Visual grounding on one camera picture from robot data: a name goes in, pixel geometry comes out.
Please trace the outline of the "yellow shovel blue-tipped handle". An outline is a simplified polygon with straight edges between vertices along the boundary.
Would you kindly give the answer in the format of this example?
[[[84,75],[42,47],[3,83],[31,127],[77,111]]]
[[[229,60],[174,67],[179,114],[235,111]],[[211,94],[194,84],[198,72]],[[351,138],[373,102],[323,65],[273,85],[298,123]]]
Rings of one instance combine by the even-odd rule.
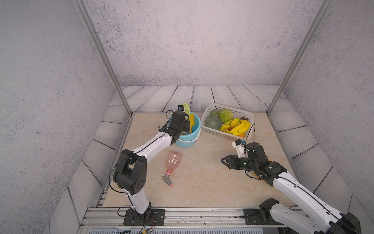
[[[190,130],[189,130],[189,134],[192,133],[192,128],[193,126],[195,125],[195,114],[194,113],[190,113]]]

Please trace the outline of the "green trowel wooden handle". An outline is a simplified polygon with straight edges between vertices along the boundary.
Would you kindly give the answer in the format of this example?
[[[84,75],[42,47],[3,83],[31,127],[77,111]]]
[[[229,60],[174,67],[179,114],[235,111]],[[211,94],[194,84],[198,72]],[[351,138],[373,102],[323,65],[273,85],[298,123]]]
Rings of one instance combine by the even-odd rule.
[[[184,112],[189,116],[190,113],[191,113],[191,110],[190,110],[190,106],[187,104],[187,103],[182,103],[183,107],[184,107]]]

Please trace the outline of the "pink spray bottle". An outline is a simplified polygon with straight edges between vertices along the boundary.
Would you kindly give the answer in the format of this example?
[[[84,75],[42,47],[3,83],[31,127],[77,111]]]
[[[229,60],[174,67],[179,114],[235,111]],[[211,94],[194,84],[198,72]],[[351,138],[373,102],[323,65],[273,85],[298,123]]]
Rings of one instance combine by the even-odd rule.
[[[167,160],[166,160],[166,172],[165,172],[165,175],[162,176],[164,182],[169,187],[173,187],[172,181],[170,180],[170,176],[172,172],[174,172],[177,169],[177,167],[180,165],[181,161],[182,161],[181,154],[174,152],[174,151],[170,151],[167,157]]]

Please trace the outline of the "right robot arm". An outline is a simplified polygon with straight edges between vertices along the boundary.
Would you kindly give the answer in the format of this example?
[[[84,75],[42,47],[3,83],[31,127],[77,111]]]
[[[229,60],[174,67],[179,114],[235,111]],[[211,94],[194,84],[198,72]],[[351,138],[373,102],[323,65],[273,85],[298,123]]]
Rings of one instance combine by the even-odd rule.
[[[236,155],[221,159],[227,168],[253,172],[254,179],[264,180],[291,199],[306,215],[301,215],[269,198],[259,205],[257,212],[245,210],[248,225],[283,224],[299,234],[360,234],[359,219],[352,213],[343,214],[301,185],[285,167],[269,161],[264,148],[257,142],[246,144],[236,140],[232,143]]]

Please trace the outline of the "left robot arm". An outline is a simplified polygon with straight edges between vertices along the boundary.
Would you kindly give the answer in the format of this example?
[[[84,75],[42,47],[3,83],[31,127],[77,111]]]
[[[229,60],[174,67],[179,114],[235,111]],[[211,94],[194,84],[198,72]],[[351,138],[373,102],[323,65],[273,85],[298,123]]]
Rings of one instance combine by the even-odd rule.
[[[143,190],[148,163],[162,150],[175,144],[181,133],[189,129],[189,115],[183,111],[174,111],[168,121],[159,126],[159,132],[150,141],[132,151],[125,149],[121,152],[111,173],[112,181],[128,196],[132,210],[139,215],[147,214],[152,208]]]

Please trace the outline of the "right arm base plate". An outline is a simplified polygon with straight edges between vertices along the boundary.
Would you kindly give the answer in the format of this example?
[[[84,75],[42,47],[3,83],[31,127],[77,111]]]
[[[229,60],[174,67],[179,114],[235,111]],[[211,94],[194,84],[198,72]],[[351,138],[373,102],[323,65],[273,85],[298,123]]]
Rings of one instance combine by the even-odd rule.
[[[280,225],[263,209],[244,209],[242,218],[246,225]]]

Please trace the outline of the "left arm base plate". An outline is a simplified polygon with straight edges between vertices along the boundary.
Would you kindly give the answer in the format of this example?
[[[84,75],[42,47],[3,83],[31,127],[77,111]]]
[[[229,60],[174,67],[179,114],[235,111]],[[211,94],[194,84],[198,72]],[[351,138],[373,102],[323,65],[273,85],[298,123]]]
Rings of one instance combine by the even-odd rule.
[[[139,214],[133,209],[128,209],[124,217],[124,226],[163,226],[165,223],[165,209],[148,209],[144,214]]]

